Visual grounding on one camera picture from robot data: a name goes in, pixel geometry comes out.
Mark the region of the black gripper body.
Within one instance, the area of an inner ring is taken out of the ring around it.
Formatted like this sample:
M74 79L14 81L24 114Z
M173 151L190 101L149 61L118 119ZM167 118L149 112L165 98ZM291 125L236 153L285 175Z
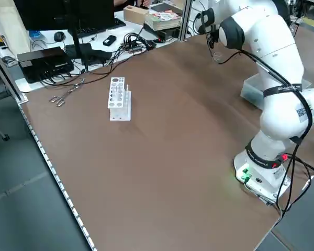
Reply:
M216 25L211 25L206 28L208 43L216 43L219 40L219 29Z

